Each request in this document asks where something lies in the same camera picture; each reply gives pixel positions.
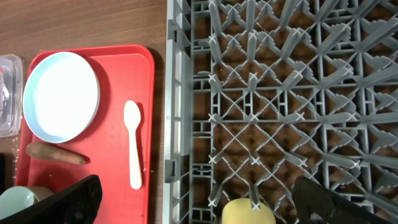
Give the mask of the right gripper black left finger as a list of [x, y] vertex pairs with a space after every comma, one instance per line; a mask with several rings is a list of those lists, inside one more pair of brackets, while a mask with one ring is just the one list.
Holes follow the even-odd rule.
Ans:
[[3, 224], [94, 223], [103, 191], [98, 175], [89, 175], [59, 193], [1, 220]]

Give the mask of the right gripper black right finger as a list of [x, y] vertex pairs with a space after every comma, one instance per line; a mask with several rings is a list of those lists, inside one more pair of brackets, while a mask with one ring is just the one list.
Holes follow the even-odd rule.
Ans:
[[391, 224], [304, 176], [296, 178], [292, 199], [300, 224]]

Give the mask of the mint green bowl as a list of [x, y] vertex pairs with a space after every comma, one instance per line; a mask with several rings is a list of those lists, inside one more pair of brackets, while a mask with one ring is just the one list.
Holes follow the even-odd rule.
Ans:
[[1, 194], [1, 219], [20, 212], [51, 195], [53, 192], [46, 187], [11, 187]]

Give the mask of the yellow plastic cup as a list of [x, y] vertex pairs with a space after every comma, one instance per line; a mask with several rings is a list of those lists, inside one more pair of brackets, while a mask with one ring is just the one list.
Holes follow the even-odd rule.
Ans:
[[263, 203], [253, 209], [248, 198], [228, 202], [222, 211], [221, 224], [276, 224], [273, 212]]

